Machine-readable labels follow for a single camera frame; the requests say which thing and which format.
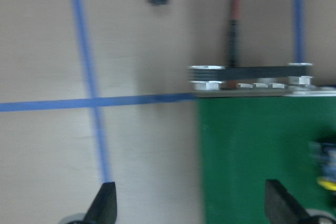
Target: white wall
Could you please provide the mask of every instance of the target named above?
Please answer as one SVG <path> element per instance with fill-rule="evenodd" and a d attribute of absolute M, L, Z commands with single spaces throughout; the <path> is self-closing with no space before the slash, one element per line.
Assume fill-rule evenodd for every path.
<path fill-rule="evenodd" d="M 103 97 L 190 92 L 221 65 L 229 0 L 84 0 Z M 291 0 L 241 0 L 242 66 L 292 61 Z M 336 0 L 306 0 L 307 59 L 333 74 Z M 0 0 L 0 102 L 86 97 L 70 0 Z M 103 108 L 119 224 L 202 223 L 193 102 Z M 57 223 L 100 186 L 89 109 L 0 113 L 0 216 Z"/>

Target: black clamp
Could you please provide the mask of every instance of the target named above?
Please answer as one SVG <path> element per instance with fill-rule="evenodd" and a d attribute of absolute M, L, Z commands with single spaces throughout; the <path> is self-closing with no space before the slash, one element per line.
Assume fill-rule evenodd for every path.
<path fill-rule="evenodd" d="M 117 219 L 117 194 L 114 182 L 104 183 L 83 220 L 68 224 L 115 224 Z"/>
<path fill-rule="evenodd" d="M 265 184 L 265 214 L 271 224 L 336 224 L 327 216 L 310 216 L 278 181 Z"/>

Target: green panel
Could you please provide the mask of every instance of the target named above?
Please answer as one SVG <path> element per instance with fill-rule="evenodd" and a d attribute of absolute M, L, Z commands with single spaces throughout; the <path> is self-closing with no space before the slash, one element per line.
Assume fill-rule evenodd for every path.
<path fill-rule="evenodd" d="M 309 143 L 336 132 L 336 97 L 198 98 L 207 224 L 268 223 L 265 179 L 332 212 Z"/>

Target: yellow part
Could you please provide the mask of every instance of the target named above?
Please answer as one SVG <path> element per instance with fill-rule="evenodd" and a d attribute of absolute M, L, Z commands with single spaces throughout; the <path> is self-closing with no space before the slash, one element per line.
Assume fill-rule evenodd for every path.
<path fill-rule="evenodd" d="M 320 177 L 320 178 L 317 179 L 317 183 L 327 190 L 336 191 L 336 183 L 335 182 L 331 182 L 329 180 L 326 180 L 325 178 Z"/>

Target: blue tape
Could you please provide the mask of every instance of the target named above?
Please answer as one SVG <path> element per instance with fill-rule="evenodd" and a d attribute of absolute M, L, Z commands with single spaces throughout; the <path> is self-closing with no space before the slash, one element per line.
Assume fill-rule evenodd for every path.
<path fill-rule="evenodd" d="M 139 105 L 152 103 L 171 103 L 193 101 L 190 93 L 136 95 L 132 97 L 106 97 L 95 99 L 72 99 L 55 101 L 0 103 L 0 112 L 80 109 L 106 106 Z"/>
<path fill-rule="evenodd" d="M 295 26 L 295 62 L 305 61 L 305 31 L 303 27 L 303 0 L 294 0 L 294 26 Z"/>
<path fill-rule="evenodd" d="M 83 11 L 83 4 L 81 0 L 72 0 L 74 17 L 76 20 L 78 45 L 80 48 L 80 56 L 85 70 L 85 76 L 87 78 L 88 91 L 90 98 L 95 99 L 98 97 L 98 87 L 95 79 L 95 69 L 93 59 L 91 56 L 91 48 L 89 43 L 88 31 L 86 27 L 86 19 Z M 97 146 L 100 157 L 100 165 L 102 170 L 103 182 L 112 181 L 110 174 L 110 165 L 107 152 L 107 140 L 104 130 L 104 124 L 100 109 L 98 107 L 92 107 L 94 126 L 97 136 Z"/>

